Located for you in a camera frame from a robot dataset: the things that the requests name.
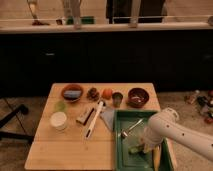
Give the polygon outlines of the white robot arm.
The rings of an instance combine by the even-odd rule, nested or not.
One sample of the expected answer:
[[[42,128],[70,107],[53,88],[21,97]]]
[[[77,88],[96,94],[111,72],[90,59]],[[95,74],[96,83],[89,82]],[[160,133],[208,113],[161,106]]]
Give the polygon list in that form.
[[[143,152],[151,151],[164,138],[169,138],[213,162],[213,136],[181,126],[178,120],[179,115],[172,108],[152,115],[142,132]]]

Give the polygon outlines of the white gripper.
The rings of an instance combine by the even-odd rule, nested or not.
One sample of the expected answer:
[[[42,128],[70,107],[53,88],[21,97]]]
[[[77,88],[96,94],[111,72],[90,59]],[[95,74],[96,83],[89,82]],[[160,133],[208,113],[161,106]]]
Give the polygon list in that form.
[[[161,143],[161,136],[150,128],[145,128],[142,132],[143,152],[148,153]]]

